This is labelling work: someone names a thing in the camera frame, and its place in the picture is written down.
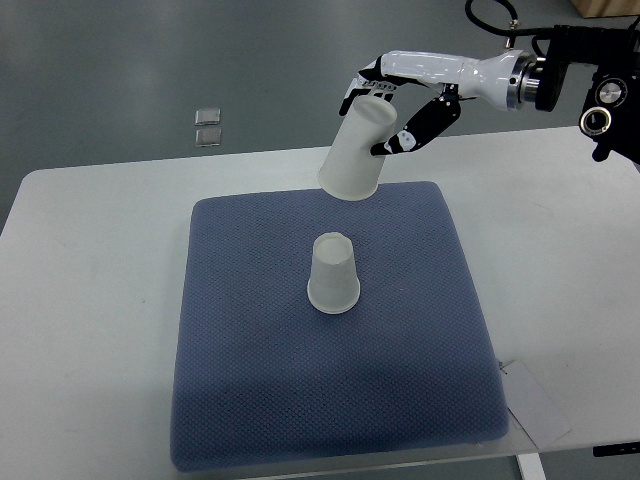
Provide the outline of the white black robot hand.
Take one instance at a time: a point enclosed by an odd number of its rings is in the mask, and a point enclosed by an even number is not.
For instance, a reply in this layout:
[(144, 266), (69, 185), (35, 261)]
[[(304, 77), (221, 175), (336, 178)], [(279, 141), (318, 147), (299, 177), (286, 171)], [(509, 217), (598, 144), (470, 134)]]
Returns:
[(339, 114), (347, 114), (354, 100), (370, 95), (389, 102), (406, 84), (441, 88), (440, 94), (418, 110), (393, 136), (374, 144), (370, 153), (384, 156), (414, 152), (430, 143), (461, 115), (461, 102), (481, 98), (501, 111), (515, 111), (533, 103), (542, 65), (536, 56), (509, 50), (488, 59), (449, 54), (391, 51), (361, 69), (351, 81)]

